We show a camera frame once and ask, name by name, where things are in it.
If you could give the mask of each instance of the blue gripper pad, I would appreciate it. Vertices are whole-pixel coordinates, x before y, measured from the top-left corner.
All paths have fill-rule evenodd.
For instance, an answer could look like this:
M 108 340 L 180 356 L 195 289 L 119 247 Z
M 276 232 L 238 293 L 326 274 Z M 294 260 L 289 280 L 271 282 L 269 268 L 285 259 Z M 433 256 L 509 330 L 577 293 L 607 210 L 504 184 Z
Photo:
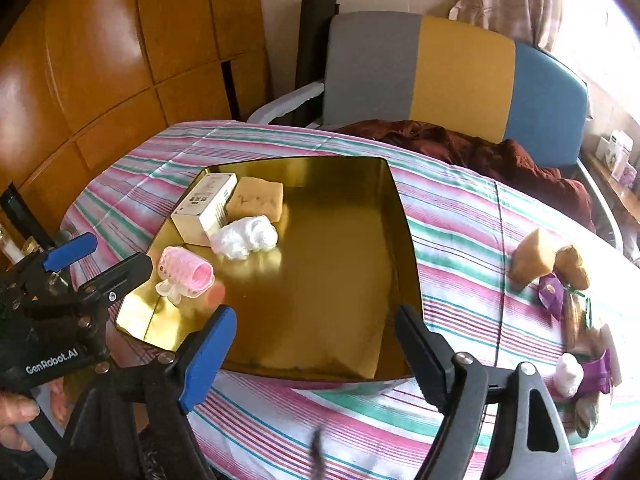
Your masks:
M 45 257 L 42 268 L 47 272 L 60 272 L 72 263 L 93 253 L 98 240 L 93 233 L 84 233 L 69 240 L 62 247 L 50 250 Z
M 184 387 L 178 398 L 183 413 L 189 413 L 205 399 L 236 336 L 237 322 L 233 309 L 220 305 L 214 317 L 216 319 L 211 320 L 213 326 L 209 333 L 202 335 L 200 347 L 184 371 Z

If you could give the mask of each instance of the gold tray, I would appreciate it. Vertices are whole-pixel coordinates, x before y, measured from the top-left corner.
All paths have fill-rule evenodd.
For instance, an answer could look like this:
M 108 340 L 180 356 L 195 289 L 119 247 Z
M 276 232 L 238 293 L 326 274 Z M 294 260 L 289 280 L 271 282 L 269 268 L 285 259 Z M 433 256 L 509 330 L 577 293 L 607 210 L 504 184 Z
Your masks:
M 236 162 L 207 173 L 284 184 L 279 240 L 270 252 L 229 261 L 184 244 L 170 218 L 147 254 L 182 245 L 211 261 L 238 333 L 223 369 L 293 381 L 394 381 L 411 376 L 393 330 L 395 307 L 421 310 L 414 246 L 383 158 L 306 156 Z M 183 315 L 155 290 L 156 272 L 127 295 L 116 326 L 175 350 L 206 318 Z M 180 309 L 190 311 L 184 298 Z

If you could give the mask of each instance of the window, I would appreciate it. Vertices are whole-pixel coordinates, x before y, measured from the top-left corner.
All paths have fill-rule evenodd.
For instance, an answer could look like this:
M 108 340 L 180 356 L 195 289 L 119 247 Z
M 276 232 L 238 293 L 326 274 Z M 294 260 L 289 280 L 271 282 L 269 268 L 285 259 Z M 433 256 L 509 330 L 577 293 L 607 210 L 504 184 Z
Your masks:
M 640 123 L 640 41 L 613 0 L 563 0 L 553 54 Z

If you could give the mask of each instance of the crumpled white plastic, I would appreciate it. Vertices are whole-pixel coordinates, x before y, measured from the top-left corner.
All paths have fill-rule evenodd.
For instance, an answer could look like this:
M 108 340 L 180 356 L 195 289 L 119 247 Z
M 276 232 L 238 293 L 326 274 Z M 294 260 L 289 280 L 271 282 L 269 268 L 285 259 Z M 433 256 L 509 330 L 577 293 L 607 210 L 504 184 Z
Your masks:
M 210 238 L 211 249 L 229 260 L 245 260 L 252 251 L 270 251 L 278 233 L 264 216 L 249 216 L 225 225 Z
M 565 399 L 571 399 L 584 378 L 584 370 L 572 354 L 562 354 L 556 363 L 554 384 L 558 393 Z

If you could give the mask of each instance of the pink and green striped fabric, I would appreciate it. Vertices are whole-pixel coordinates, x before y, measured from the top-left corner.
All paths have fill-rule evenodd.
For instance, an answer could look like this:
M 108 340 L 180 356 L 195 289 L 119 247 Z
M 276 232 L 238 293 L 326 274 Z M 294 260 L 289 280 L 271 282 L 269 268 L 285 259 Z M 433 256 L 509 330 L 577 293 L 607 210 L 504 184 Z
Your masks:
M 204 166 L 297 155 L 386 158 L 414 240 L 424 322 L 454 350 L 471 352 L 485 364 L 514 367 L 532 361 L 550 385 L 562 353 L 560 326 L 537 303 L 533 286 L 510 290 L 505 279 L 509 254 L 538 225 L 567 240 L 604 241 L 491 179 L 373 140 L 233 121 L 177 124 L 104 171 L 66 213 L 63 228 L 73 234 L 91 231 L 99 240 L 98 250 L 73 266 L 75 285 L 146 251 Z M 607 254 L 619 257 L 613 249 Z M 617 301 L 607 303 L 606 290 L 596 292 L 594 300 L 607 310 L 607 319 L 622 315 Z M 625 323 L 640 326 L 639 314 L 625 314 Z M 112 324 L 108 343 L 121 365 L 154 355 Z M 559 400 L 578 478 L 597 476 L 632 436 L 640 422 L 638 386 L 634 376 L 625 376 L 609 415 L 585 440 L 574 431 L 569 405 Z M 190 414 L 206 457 L 238 479 L 308 478 L 308 444 L 320 425 L 326 428 L 328 478 L 412 479 L 441 420 L 415 381 L 367 397 L 291 390 L 228 372 L 219 373 L 206 402 Z M 480 476 L 494 420 L 495 410 L 488 409 L 469 479 Z

